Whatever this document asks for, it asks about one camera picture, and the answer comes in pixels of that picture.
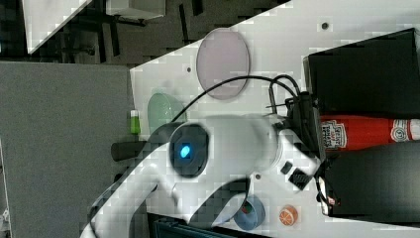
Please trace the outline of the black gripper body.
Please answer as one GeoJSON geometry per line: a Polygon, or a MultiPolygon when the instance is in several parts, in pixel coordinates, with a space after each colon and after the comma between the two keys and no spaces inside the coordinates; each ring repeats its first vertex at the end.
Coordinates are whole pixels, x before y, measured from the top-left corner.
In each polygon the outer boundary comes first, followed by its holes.
{"type": "Polygon", "coordinates": [[[316,156],[321,162],[326,159],[322,142],[321,122],[316,101],[307,91],[296,98],[285,100],[287,119],[291,129],[303,142],[301,149],[309,157],[316,156]]]}

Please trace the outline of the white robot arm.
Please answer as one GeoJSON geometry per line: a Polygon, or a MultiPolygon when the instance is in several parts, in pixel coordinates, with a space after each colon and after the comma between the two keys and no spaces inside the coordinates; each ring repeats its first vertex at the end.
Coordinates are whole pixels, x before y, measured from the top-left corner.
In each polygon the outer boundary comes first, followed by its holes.
{"type": "Polygon", "coordinates": [[[322,158],[309,120],[313,100],[285,101],[288,115],[209,115],[156,129],[134,163],[94,202],[80,238],[130,238],[135,212],[155,188],[165,190],[189,225],[210,228],[246,202],[254,175],[299,192],[322,158]]]}

